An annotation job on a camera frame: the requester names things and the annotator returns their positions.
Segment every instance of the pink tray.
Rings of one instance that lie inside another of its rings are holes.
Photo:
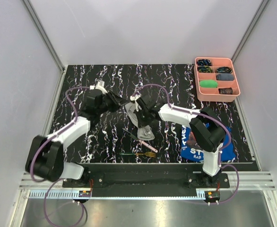
[[[197,67],[198,65],[196,62],[199,59],[209,59],[212,63],[210,68],[212,69],[213,73],[201,73],[198,72]],[[231,73],[234,76],[233,81],[222,81],[216,80],[216,73],[217,68],[227,66],[230,67],[233,72]],[[194,66],[194,73],[195,73],[195,83],[196,83],[196,91],[197,91],[197,98],[199,101],[210,101],[210,102],[232,102],[238,97],[241,93],[236,74],[234,71],[234,67],[232,64],[231,59],[229,58],[208,58],[208,57],[198,57],[195,59],[195,66]],[[218,83],[218,88],[204,88],[199,86],[199,82],[205,79],[212,79],[216,80]],[[218,91],[219,88],[228,88],[231,87],[233,90],[233,95],[221,95]]]

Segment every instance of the knife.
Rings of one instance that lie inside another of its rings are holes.
[[[126,129],[123,129],[126,134],[128,136],[130,136],[131,138],[133,138],[134,140],[137,140],[140,144],[144,145],[145,147],[149,148],[150,150],[152,150],[153,152],[157,153],[158,150],[155,149],[154,147],[150,146],[149,144],[147,144],[145,141],[140,140],[139,138],[137,138],[135,135],[133,135],[131,132],[127,131]]]

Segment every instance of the metal floor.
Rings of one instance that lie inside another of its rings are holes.
[[[231,192],[223,191],[222,200]],[[52,213],[68,200],[49,199]],[[79,227],[273,227],[262,191],[239,191],[229,203],[218,206],[190,204],[189,201],[90,200],[85,207],[88,219]],[[81,208],[68,204],[50,219],[59,226],[73,225]],[[43,200],[29,199],[22,227],[48,227],[43,218]]]

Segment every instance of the gray wall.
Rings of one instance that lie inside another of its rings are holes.
[[[59,71],[20,0],[0,0],[0,227],[6,226],[32,138]]]
[[[261,0],[31,0],[63,64],[232,57]]]
[[[277,0],[271,1],[235,63],[261,166],[277,188]]]

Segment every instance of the blue t-shirt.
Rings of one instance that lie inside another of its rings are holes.
[[[228,143],[228,136],[225,136],[223,146]],[[182,126],[182,150],[181,157],[189,159],[191,161],[200,162],[204,160],[203,150],[198,146],[196,140],[194,138],[191,129]],[[223,149],[223,153],[221,156],[221,161],[232,161],[235,159],[235,154],[233,152],[233,144],[230,143],[228,147]]]

